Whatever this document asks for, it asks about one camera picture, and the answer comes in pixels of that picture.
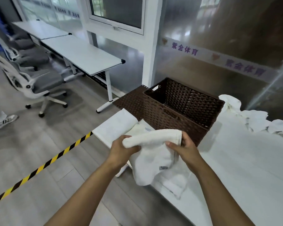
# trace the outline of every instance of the hazard tape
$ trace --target hazard tape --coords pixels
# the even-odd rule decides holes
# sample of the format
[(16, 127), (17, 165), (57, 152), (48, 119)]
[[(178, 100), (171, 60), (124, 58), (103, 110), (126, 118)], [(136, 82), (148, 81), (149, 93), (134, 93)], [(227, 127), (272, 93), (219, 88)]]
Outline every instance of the hazard tape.
[(37, 175), (38, 173), (40, 173), (40, 171), (44, 170), (46, 167), (48, 167), (51, 163), (54, 163), (58, 158), (60, 158), (61, 156), (65, 155), (67, 152), (69, 152), (72, 148), (76, 147), (77, 145), (79, 145), (80, 143), (82, 143), (84, 140), (86, 140), (87, 138), (89, 138), (92, 135), (92, 132), (88, 133), (87, 135), (83, 136), (82, 138), (78, 139), (75, 143), (71, 144), (68, 148), (66, 148), (65, 150), (61, 151), (60, 153), (58, 153), (55, 157), (53, 157), (52, 159), (48, 160), (45, 164), (43, 164), (41, 167), (39, 167), (38, 169), (34, 170), (30, 175), (28, 175), (27, 177), (23, 178), (21, 181), (17, 182), (14, 186), (12, 186), (11, 188), (9, 188), (7, 191), (5, 191), (4, 193), (2, 193), (0, 195), (0, 200), (2, 200), (3, 198), (6, 198), (8, 195), (10, 195), (13, 191), (15, 191), (17, 188), (19, 188), (20, 186), (22, 186), (24, 183), (26, 183), (29, 179), (31, 179), (32, 177), (34, 177), (35, 175)]

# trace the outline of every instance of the hand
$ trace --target hand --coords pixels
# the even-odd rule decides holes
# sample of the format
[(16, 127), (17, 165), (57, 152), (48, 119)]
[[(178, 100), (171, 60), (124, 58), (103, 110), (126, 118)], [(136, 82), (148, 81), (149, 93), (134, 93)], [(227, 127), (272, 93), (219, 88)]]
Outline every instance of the hand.
[(178, 146), (170, 141), (166, 141), (166, 145), (177, 152), (182, 160), (187, 164), (188, 168), (195, 174), (199, 163), (203, 162), (203, 159), (188, 134), (182, 131), (181, 146)]
[(106, 161), (117, 170), (120, 170), (128, 162), (131, 155), (141, 149), (140, 146), (125, 148), (122, 141), (128, 137), (131, 136), (123, 135), (112, 142), (110, 154)]

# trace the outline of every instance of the forearm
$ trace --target forearm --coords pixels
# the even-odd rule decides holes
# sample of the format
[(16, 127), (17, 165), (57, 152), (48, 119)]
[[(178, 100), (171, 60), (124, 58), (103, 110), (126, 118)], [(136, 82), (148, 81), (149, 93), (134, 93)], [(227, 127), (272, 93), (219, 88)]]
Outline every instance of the forearm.
[(195, 174), (202, 188), (214, 226), (254, 226), (218, 176), (201, 158)]
[(45, 225), (88, 226), (117, 172), (118, 168), (107, 161), (104, 162)]

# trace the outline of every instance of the person's foot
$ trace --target person's foot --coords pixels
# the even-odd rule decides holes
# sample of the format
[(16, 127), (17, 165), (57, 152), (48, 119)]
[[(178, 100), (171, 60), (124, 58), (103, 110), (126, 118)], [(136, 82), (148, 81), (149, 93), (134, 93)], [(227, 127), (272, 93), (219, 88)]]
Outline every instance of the person's foot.
[(3, 121), (0, 122), (0, 128), (3, 128), (5, 125), (14, 122), (16, 119), (18, 119), (19, 116), (17, 115), (10, 115), (7, 116)]

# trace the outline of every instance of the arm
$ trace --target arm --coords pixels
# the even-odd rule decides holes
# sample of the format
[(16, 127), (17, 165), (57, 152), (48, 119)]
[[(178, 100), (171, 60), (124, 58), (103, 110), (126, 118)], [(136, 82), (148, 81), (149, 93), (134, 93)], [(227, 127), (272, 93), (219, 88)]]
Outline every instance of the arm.
[(255, 226), (246, 216), (218, 176), (201, 157), (197, 147), (187, 133), (182, 132), (182, 145), (169, 141), (166, 145), (176, 151), (196, 175), (214, 226)]
[(139, 146), (124, 148), (122, 141), (130, 136), (121, 136), (114, 140), (106, 161), (90, 175), (72, 197), (45, 224), (52, 225), (86, 225), (100, 203), (109, 183), (129, 160), (130, 156), (140, 150)]

